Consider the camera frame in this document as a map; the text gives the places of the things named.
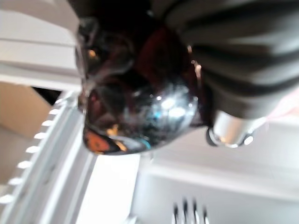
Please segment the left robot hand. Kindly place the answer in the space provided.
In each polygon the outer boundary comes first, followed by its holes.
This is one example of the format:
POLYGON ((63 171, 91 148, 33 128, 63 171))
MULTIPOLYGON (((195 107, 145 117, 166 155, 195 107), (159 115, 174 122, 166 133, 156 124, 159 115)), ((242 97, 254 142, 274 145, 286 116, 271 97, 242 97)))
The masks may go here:
POLYGON ((150 151, 207 127, 240 147, 299 86, 296 0, 71 0, 83 143, 150 151))

